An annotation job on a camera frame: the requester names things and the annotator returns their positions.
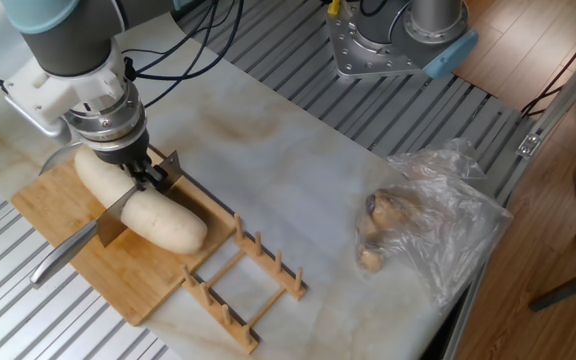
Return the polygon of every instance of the metal bracket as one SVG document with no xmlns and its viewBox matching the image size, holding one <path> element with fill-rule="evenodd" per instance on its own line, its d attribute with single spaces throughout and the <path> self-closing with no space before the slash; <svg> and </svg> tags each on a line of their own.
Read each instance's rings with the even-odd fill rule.
<svg viewBox="0 0 576 360">
<path fill-rule="evenodd" d="M 543 139 L 541 136 L 537 134 L 530 133 L 526 135 L 524 141 L 521 142 L 521 145 L 519 145 L 519 148 L 517 149 L 517 155 L 524 159 L 532 158 L 542 141 Z"/>
<path fill-rule="evenodd" d="M 376 44 L 356 28 L 356 5 L 341 6 L 338 15 L 326 15 L 339 74 L 369 78 L 418 74 L 422 71 L 392 44 Z"/>
</svg>

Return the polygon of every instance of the black cable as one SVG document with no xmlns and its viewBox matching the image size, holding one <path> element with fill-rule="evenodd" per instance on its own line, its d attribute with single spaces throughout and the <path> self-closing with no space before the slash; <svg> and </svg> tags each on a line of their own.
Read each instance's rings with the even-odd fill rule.
<svg viewBox="0 0 576 360">
<path fill-rule="evenodd" d="M 228 8 L 228 11 L 226 12 L 226 15 L 224 15 L 224 17 L 221 20 L 219 20 L 219 22 L 217 22 L 215 25 L 212 26 L 213 29 L 226 22 L 226 19 L 228 19 L 228 17 L 230 16 L 232 9 L 235 7 L 235 2 L 236 2 L 236 0 L 232 0 L 232 2 L 230 3 L 230 7 Z M 197 30 L 197 34 L 199 34 L 202 31 L 205 31 L 206 29 L 208 29 L 207 26 L 202 27 L 201 29 Z"/>
<path fill-rule="evenodd" d="M 239 28 L 239 23 L 241 22 L 243 11 L 244 11 L 244 2 L 243 2 L 243 0 L 241 0 L 241 1 L 239 1 L 239 7 L 237 9 L 237 17 L 235 18 L 235 21 L 233 24 L 233 29 L 232 29 L 232 32 L 230 33 L 229 38 L 228 38 L 228 42 L 226 43 L 224 48 L 219 52 L 219 55 L 217 56 L 217 58 L 213 62 L 211 62 L 210 64 L 206 65 L 206 67 L 204 67 L 203 69 L 198 70 L 192 74 L 181 75 L 181 76 L 162 76 L 162 75 L 148 75 L 148 74 L 138 73 L 137 77 L 142 78 L 142 79 L 148 79 L 148 80 L 183 81 L 183 80 L 195 78 L 197 76 L 200 76 L 200 75 L 206 73 L 208 70 L 215 67 L 221 61 L 221 59 L 224 58 L 224 56 L 226 55 L 226 52 L 228 52 L 228 49 L 230 49 L 230 47 L 232 46 L 232 43 L 235 40 L 235 36 L 237 35 L 237 29 Z"/>
<path fill-rule="evenodd" d="M 365 17 L 371 17 L 371 16 L 375 16 L 377 14 L 379 14 L 379 12 L 384 8 L 384 6 L 386 6 L 386 3 L 388 2 L 388 0 L 381 0 L 381 4 L 379 4 L 379 6 L 377 6 L 377 8 L 371 12 L 367 12 L 364 9 L 364 0 L 359 0 L 359 11 L 361 11 L 361 15 L 365 16 Z"/>
<path fill-rule="evenodd" d="M 194 29 L 192 29 L 188 34 L 186 34 L 186 36 L 183 39 L 181 39 L 181 41 L 179 41 L 175 46 L 168 49 L 165 52 L 165 54 L 163 54 L 162 56 L 160 56 L 159 58 L 157 58 L 156 60 L 154 60 L 150 64 L 147 64 L 147 65 L 143 66 L 141 69 L 138 69 L 137 74 L 140 74 L 140 73 L 150 69 L 151 67 L 159 64 L 160 62 L 164 61 L 168 56 L 172 55 L 175 51 L 177 51 L 177 49 L 182 47 L 191 37 L 195 36 L 195 34 L 197 33 L 197 30 L 199 30 L 199 28 L 201 27 L 201 24 L 203 24 L 203 22 L 206 20 L 206 17 L 210 13 L 210 10 L 212 10 L 213 6 L 215 6 L 215 4 L 216 4 L 216 1 L 211 1 L 210 6 L 208 6 L 208 8 L 206 9 L 206 13 L 201 18 L 199 23 L 197 23 L 197 26 L 195 26 Z"/>
<path fill-rule="evenodd" d="M 552 91 L 550 91 L 550 92 L 547 92 L 546 94 L 543 95 L 543 97 L 542 97 L 541 99 L 543 99 L 543 98 L 545 98 L 545 97 L 548 97 L 548 96 L 550 96 L 550 95 L 556 94 L 556 93 L 558 93 L 559 91 L 561 91 L 561 89 L 563 89 L 563 86 L 560 86 L 560 87 L 556 88 L 555 90 L 552 90 Z M 526 116 L 528 116 L 528 117 L 530 117 L 530 116 L 535 116 L 535 115 L 543 114 L 544 112 L 546 112 L 546 109 L 542 109 L 542 110 L 537 110 L 537 111 L 530 112 L 530 113 L 526 114 Z"/>
<path fill-rule="evenodd" d="M 164 55 L 165 52 L 163 51 L 155 51 L 155 50 L 147 50 L 147 49 L 126 49 L 124 51 L 122 51 L 122 54 L 125 54 L 127 52 L 145 52 L 145 53 L 151 53 L 151 54 L 157 54 L 157 55 Z"/>
<path fill-rule="evenodd" d="M 216 6 L 217 1 L 218 0 L 213 0 L 213 4 L 215 6 L 212 7 L 212 11 L 210 13 L 210 20 L 208 21 L 208 28 L 206 30 L 206 36 L 204 36 L 204 41 L 201 43 L 201 47 L 199 48 L 199 51 L 197 51 L 197 55 L 192 60 L 192 63 L 190 63 L 190 66 L 188 66 L 188 69 L 186 69 L 186 72 L 184 72 L 183 76 L 188 75 L 188 73 L 190 73 L 192 68 L 195 67 L 195 65 L 197 64 L 197 61 L 199 61 L 199 58 L 201 57 L 201 53 L 203 53 L 204 49 L 206 48 L 206 45 L 208 44 L 208 38 L 210 37 L 210 30 L 212 30 L 212 24 L 215 21 L 215 15 L 217 14 L 217 6 Z M 159 100 L 163 99 L 164 96 L 168 95 L 175 87 L 177 87 L 177 85 L 179 85 L 179 83 L 181 83 L 181 80 L 175 81 L 175 83 L 173 83 L 170 87 L 168 87 L 168 89 L 166 89 L 166 91 L 164 91 L 159 96 L 154 98 L 148 104 L 144 105 L 144 107 L 148 108 L 148 107 L 156 104 Z"/>
<path fill-rule="evenodd" d="M 530 110 L 532 110 L 541 99 L 550 96 L 552 94 L 555 94 L 558 91 L 561 91 L 561 87 L 559 87 L 557 90 L 553 90 L 553 92 L 551 92 L 550 95 L 546 95 L 548 93 L 548 90 L 550 90 L 550 88 L 557 82 L 557 80 L 559 80 L 559 78 L 564 74 L 564 72 L 566 72 L 566 70 L 570 67 L 570 65 L 572 65 L 575 59 L 576 59 L 576 51 L 572 55 L 570 60 L 568 60 L 566 65 L 564 65 L 563 69 L 561 69 L 561 71 L 557 74 L 557 76 L 555 76 L 555 78 L 552 79 L 552 81 L 548 84 L 548 86 L 546 86 L 546 88 L 541 92 L 541 94 L 537 98 L 526 104 L 526 106 L 524 106 L 523 109 L 521 109 L 522 116 L 526 116 L 526 114 L 528 114 Z"/>
<path fill-rule="evenodd" d="M 230 7 L 228 8 L 228 11 L 226 12 L 226 15 L 224 17 L 221 20 L 219 20 L 219 22 L 212 25 L 213 29 L 226 22 L 226 20 L 230 16 L 230 13 L 232 13 L 232 9 L 235 7 L 235 2 L 236 2 L 236 0 L 233 0 L 230 3 Z M 206 29 L 208 29 L 208 27 L 204 26 L 201 29 L 197 30 L 197 32 L 194 35 L 200 34 L 202 31 L 205 31 Z M 125 54 L 127 52 L 143 52 L 143 53 L 150 53 L 150 54 L 157 54 L 157 55 L 165 55 L 166 54 L 165 51 L 155 51 L 155 50 L 147 50 L 147 49 L 126 49 L 126 50 L 122 51 L 121 53 Z"/>
</svg>

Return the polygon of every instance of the wooden cutting board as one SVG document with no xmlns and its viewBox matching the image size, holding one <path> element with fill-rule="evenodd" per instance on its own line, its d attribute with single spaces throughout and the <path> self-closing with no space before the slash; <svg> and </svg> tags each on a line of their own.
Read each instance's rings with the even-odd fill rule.
<svg viewBox="0 0 576 360">
<path fill-rule="evenodd" d="M 153 163 L 163 160 L 150 155 Z M 106 248 L 95 237 L 71 261 L 131 325 L 143 323 L 179 288 L 182 264 L 194 272 L 235 232 L 233 216 L 188 177 L 179 179 L 167 196 L 208 226 L 198 254 L 171 253 L 128 229 Z M 41 175 L 13 196 L 12 204 L 53 246 L 105 210 L 79 180 L 73 159 Z"/>
</svg>

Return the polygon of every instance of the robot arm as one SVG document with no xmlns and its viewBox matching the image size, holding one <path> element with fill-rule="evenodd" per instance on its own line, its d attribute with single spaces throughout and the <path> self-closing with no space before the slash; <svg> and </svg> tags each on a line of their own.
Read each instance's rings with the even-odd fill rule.
<svg viewBox="0 0 576 360">
<path fill-rule="evenodd" d="M 33 52 L 4 82 L 7 100 L 44 133 L 67 143 L 70 131 L 102 160 L 138 183 L 156 183 L 146 113 L 113 37 L 178 8 L 179 0 L 2 0 Z"/>
<path fill-rule="evenodd" d="M 348 77 L 440 78 L 475 47 L 463 0 L 359 0 L 328 9 L 339 72 Z"/>
</svg>

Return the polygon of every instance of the white radish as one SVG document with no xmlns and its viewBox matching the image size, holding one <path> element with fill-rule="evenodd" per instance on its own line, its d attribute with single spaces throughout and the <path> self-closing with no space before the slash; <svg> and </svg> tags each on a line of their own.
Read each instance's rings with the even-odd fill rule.
<svg viewBox="0 0 576 360">
<path fill-rule="evenodd" d="M 85 147 L 75 155 L 77 175 L 105 207 L 111 206 L 130 188 L 133 181 L 121 169 L 100 160 Z M 121 222 L 153 244 L 177 254 L 199 251 L 208 229 L 185 207 L 153 189 L 138 191 L 128 199 Z"/>
</svg>

